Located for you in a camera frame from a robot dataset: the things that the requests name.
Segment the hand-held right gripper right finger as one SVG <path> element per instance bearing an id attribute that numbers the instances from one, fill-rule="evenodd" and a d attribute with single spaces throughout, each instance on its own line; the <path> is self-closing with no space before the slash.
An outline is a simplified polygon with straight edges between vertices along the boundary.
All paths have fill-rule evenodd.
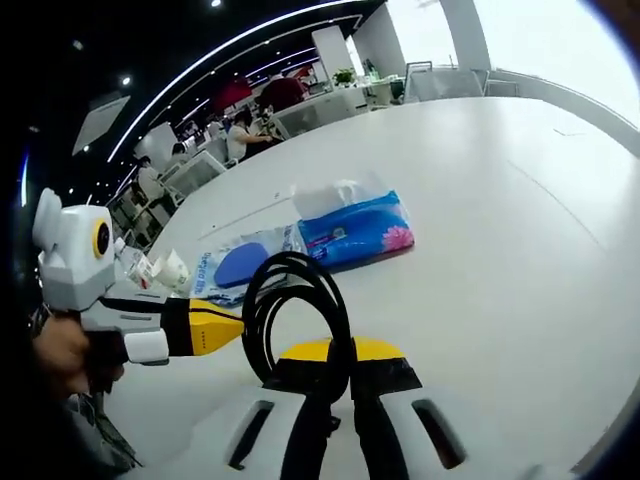
<path id="1" fill-rule="evenodd" d="M 570 479 L 534 462 L 464 400 L 422 384 L 405 355 L 357 337 L 354 425 L 372 479 Z"/>

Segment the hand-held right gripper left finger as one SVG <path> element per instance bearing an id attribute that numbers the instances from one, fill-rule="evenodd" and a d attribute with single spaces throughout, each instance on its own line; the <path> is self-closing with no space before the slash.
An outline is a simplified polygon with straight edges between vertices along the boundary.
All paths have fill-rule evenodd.
<path id="1" fill-rule="evenodd" d="M 130 479 L 317 479 L 339 421 L 319 389 L 329 371 L 328 338 L 291 347 L 261 387 L 216 408 L 173 458 L 128 473 Z"/>

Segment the person's left hand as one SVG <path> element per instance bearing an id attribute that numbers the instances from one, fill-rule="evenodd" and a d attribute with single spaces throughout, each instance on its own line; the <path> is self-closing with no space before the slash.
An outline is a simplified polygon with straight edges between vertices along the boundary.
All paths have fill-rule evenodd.
<path id="1" fill-rule="evenodd" d="M 85 370 L 85 356 L 89 340 L 80 324 L 73 318 L 49 317 L 33 347 L 53 392 L 68 398 L 90 390 Z"/>

